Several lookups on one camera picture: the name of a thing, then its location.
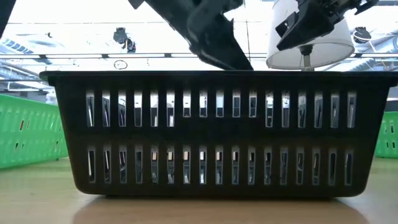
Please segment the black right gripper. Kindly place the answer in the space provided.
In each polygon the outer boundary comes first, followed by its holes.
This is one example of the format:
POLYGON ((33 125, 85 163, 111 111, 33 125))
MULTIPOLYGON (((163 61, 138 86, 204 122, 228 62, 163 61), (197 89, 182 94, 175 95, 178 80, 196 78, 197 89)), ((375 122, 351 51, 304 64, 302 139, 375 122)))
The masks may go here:
POLYGON ((379 0, 297 0, 299 12, 291 13, 276 26, 280 37, 277 48, 287 50, 306 44, 334 29, 334 14, 344 15, 356 9, 355 15, 375 6, 379 0))

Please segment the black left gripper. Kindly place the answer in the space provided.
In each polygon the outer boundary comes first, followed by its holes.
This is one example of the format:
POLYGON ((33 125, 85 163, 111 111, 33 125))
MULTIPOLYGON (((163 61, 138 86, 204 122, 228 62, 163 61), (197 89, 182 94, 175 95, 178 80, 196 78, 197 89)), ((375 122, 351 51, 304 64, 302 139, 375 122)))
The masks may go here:
POLYGON ((145 0, 129 1, 138 9, 147 3, 191 45, 191 51, 207 64, 223 70, 252 70, 234 36, 233 21, 224 13, 243 0, 145 0))

